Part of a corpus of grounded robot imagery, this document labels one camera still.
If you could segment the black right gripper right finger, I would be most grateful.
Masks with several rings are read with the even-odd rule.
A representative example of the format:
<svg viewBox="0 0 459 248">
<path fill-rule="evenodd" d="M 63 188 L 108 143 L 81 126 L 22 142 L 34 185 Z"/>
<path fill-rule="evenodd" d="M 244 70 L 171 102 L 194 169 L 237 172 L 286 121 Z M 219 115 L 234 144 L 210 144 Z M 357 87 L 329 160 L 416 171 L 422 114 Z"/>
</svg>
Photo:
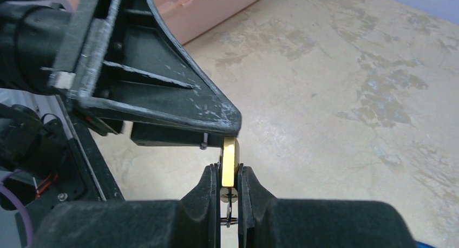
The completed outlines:
<svg viewBox="0 0 459 248">
<path fill-rule="evenodd" d="M 280 199 L 243 165 L 237 181 L 240 247 L 416 247 L 387 203 Z"/>
</svg>

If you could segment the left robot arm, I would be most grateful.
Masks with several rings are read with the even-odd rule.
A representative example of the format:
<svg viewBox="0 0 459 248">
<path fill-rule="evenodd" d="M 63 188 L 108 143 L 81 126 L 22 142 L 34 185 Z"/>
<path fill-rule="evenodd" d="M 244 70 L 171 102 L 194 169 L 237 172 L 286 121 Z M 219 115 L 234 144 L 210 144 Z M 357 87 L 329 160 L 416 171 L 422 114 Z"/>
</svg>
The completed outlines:
<svg viewBox="0 0 459 248">
<path fill-rule="evenodd" d="M 167 28 L 153 0 L 1 0 L 1 87 L 57 95 L 100 135 L 218 146 L 239 110 Z"/>
</svg>

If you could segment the silver padlock key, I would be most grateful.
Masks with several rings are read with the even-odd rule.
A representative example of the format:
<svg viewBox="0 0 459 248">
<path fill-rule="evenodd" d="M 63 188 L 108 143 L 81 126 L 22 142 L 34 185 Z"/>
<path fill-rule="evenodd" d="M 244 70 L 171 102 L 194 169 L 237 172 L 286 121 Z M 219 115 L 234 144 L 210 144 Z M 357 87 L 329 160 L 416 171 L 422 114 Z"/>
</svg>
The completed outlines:
<svg viewBox="0 0 459 248">
<path fill-rule="evenodd" d="M 226 215 L 220 218 L 220 225 L 230 228 L 238 223 L 238 217 L 233 215 L 234 203 L 238 201 L 238 193 L 234 187 L 223 187 L 220 189 L 220 200 L 226 204 Z"/>
</svg>

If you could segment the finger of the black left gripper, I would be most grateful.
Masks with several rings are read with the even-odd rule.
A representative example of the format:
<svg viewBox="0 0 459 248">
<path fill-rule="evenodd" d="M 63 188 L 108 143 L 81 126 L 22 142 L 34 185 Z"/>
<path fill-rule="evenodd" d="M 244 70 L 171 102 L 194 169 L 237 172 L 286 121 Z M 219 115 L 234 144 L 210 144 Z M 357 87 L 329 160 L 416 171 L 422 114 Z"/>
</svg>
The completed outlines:
<svg viewBox="0 0 459 248">
<path fill-rule="evenodd" d="M 219 148 L 223 144 L 224 133 L 135 122 L 132 126 L 130 139 L 135 144 L 144 147 L 194 146 L 198 148 Z"/>
</svg>

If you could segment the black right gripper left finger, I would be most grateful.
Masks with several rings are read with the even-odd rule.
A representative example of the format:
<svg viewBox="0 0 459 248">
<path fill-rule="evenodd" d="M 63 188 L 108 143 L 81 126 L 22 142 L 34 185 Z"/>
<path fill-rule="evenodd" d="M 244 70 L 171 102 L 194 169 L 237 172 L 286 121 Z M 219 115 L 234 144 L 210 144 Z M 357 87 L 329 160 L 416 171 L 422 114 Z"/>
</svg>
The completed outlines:
<svg viewBox="0 0 459 248">
<path fill-rule="evenodd" d="M 219 247 L 219 172 L 179 200 L 72 201 L 42 221 L 33 247 Z"/>
</svg>

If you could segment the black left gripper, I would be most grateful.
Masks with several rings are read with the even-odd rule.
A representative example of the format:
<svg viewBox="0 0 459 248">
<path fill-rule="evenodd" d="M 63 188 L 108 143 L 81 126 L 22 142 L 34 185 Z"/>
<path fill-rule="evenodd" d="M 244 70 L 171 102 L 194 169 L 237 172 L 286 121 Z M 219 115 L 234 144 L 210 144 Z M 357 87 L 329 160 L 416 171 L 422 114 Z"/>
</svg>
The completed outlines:
<svg viewBox="0 0 459 248">
<path fill-rule="evenodd" d="M 70 0 L 54 68 L 68 113 L 100 135 L 131 121 L 237 135 L 242 117 L 167 28 L 153 0 Z"/>
</svg>

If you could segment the brass padlock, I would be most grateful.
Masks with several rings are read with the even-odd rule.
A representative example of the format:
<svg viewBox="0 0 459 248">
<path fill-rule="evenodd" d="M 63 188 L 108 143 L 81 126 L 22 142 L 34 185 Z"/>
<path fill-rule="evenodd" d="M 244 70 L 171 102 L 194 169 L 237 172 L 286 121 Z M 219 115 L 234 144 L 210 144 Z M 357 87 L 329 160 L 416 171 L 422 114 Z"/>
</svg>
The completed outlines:
<svg viewBox="0 0 459 248">
<path fill-rule="evenodd" d="M 239 170 L 240 147 L 235 137 L 225 137 L 221 148 L 220 172 L 221 186 L 234 187 Z"/>
</svg>

